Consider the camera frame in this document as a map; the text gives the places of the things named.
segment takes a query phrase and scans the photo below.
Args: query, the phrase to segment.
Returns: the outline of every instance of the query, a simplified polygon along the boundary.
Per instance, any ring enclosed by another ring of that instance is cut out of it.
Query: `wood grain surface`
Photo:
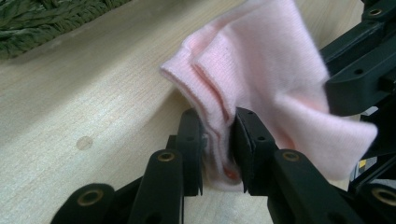
[[[140,0],[0,62],[0,223],[49,223],[76,189],[141,176],[190,107],[159,66],[241,0]],[[358,0],[297,0],[319,48],[360,21]],[[266,199],[205,185],[185,223],[272,223]]]

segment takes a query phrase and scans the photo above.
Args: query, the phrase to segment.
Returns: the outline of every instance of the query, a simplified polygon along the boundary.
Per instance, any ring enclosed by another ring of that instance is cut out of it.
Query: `screw hole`
[[[363,69],[359,68],[359,69],[356,69],[354,73],[356,75],[361,75],[361,74],[363,74],[363,72],[364,72]]]
[[[297,161],[297,160],[300,159],[299,155],[297,155],[297,154],[294,153],[294,152],[290,152],[290,151],[284,152],[284,153],[282,154],[282,156],[283,156],[283,158],[284,158],[285,160],[287,160],[287,161]]]
[[[159,224],[163,220],[160,213],[153,213],[146,218],[146,224]]]
[[[175,158],[175,154],[170,153],[170,152],[163,152],[158,156],[159,161],[171,161],[172,159]]]
[[[89,189],[78,197],[78,204],[80,206],[91,206],[99,202],[103,198],[103,191],[101,189]]]
[[[377,16],[382,13],[382,10],[377,8],[369,11],[369,16]]]
[[[340,215],[338,213],[334,213],[334,212],[329,213],[327,215],[327,218],[334,224],[348,224],[349,223],[345,217],[343,217],[342,215]]]

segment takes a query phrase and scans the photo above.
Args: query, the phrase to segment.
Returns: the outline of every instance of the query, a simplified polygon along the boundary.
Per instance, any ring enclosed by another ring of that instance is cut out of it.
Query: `pink towel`
[[[162,74],[202,119],[206,175],[220,189],[241,189],[228,152],[237,106],[330,179],[347,177],[376,136],[372,124],[329,114],[328,72],[292,0],[247,0],[190,35]]]

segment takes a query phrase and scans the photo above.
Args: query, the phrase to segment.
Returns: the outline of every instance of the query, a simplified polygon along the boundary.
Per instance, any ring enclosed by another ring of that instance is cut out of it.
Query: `green knitted fabric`
[[[16,57],[131,0],[0,0],[0,59]]]

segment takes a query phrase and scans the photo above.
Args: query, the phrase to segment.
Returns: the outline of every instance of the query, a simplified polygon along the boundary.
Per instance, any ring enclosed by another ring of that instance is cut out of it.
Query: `black plastic part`
[[[362,186],[377,179],[396,164],[396,155],[388,155],[384,159],[381,159],[382,157],[378,157],[377,162],[373,166],[349,183],[349,192],[357,192]]]
[[[389,94],[396,93],[396,69],[391,70],[379,79],[379,89]]]
[[[103,223],[124,224],[128,221],[141,181],[142,177],[137,178],[134,182],[116,191],[113,204],[108,210]]]
[[[294,223],[364,223],[304,154],[290,149],[275,152],[272,172]]]
[[[320,52],[333,114],[359,114],[394,93],[396,0],[365,1],[362,22]]]
[[[51,223],[105,223],[106,213],[113,203],[114,194],[114,189],[106,184],[84,186],[67,199]]]
[[[230,150],[241,168],[244,192],[248,190],[252,196],[268,195],[271,180],[269,164],[277,146],[274,137],[254,112],[236,108]]]
[[[288,200],[279,189],[280,186],[275,181],[269,188],[267,206],[271,219],[275,224],[295,223],[294,214],[289,207]]]
[[[134,200],[129,224],[183,223],[183,160],[173,149],[152,154]]]
[[[396,153],[396,96],[389,97],[371,116],[361,116],[361,120],[373,123],[378,135],[364,159]]]
[[[396,223],[396,190],[379,184],[363,186],[356,199],[366,223]]]
[[[320,54],[330,75],[336,75],[376,48],[381,43],[383,30],[384,24],[381,22],[363,21],[321,49]]]
[[[201,121],[194,109],[186,110],[178,126],[175,149],[183,156],[184,196],[196,196],[203,193],[201,155],[205,146]]]
[[[389,21],[396,14],[396,1],[395,0],[382,0],[377,1],[370,7],[366,8],[361,15],[364,20],[376,21]]]

